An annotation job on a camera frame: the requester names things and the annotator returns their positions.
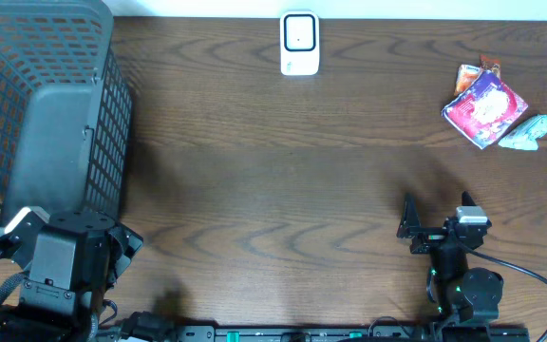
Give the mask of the teal white snack packet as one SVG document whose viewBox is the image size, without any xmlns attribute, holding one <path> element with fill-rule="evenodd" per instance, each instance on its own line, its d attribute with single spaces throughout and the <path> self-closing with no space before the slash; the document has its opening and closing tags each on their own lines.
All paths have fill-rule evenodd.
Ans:
<svg viewBox="0 0 547 342">
<path fill-rule="evenodd" d="M 547 135 L 547 115 L 536 115 L 505 135 L 498 145 L 523 151 L 537 151 L 538 139 Z"/>
</svg>

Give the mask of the red purple snack bag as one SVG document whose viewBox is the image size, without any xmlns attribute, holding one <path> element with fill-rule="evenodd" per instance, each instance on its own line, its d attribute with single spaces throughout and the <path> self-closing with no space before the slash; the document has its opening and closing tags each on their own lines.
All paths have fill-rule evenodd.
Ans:
<svg viewBox="0 0 547 342">
<path fill-rule="evenodd" d="M 485 70 L 442 116 L 479 149 L 495 143 L 528 108 L 528 104 L 493 71 Z"/>
</svg>

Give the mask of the small orange snack packet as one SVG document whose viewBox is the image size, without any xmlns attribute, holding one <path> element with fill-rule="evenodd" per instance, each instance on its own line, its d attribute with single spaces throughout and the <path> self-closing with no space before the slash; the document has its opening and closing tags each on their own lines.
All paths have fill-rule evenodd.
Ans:
<svg viewBox="0 0 547 342">
<path fill-rule="evenodd" d="M 461 65 L 458 69 L 454 95 L 458 96 L 469 88 L 480 76 L 479 66 Z"/>
</svg>

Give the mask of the red white striped packet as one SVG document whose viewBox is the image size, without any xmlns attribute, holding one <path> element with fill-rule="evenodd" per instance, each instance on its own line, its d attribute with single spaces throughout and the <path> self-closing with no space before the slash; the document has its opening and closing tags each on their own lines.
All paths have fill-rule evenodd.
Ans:
<svg viewBox="0 0 547 342">
<path fill-rule="evenodd" d="M 487 57 L 486 55 L 480 56 L 480 62 L 481 62 L 481 72 L 484 71 L 491 71 L 497 78 L 501 78 L 500 72 L 500 61 L 498 59 Z"/>
</svg>

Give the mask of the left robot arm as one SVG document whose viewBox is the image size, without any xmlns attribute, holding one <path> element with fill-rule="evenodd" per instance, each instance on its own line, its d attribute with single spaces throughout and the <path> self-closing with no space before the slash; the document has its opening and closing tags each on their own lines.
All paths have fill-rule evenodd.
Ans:
<svg viewBox="0 0 547 342">
<path fill-rule="evenodd" d="M 0 341 L 93 341 L 104 295 L 143 239 L 103 213 L 28 213 L 0 237 L 20 267 L 0 286 Z"/>
</svg>

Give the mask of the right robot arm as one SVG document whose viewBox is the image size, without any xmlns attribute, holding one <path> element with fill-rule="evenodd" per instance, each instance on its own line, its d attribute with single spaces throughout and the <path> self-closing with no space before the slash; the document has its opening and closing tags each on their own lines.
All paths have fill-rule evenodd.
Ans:
<svg viewBox="0 0 547 342">
<path fill-rule="evenodd" d="M 475 329 L 479 341 L 491 339 L 488 324 L 499 317 L 503 278 L 484 268 L 468 266 L 467 254 L 483 245 L 492 223 L 470 195 L 462 193 L 455 215 L 440 227 L 424 227 L 414 198 L 407 194 L 397 238 L 409 238 L 410 253 L 428 255 L 428 300 L 439 307 L 440 318 L 429 324 L 435 341 L 465 341 Z"/>
</svg>

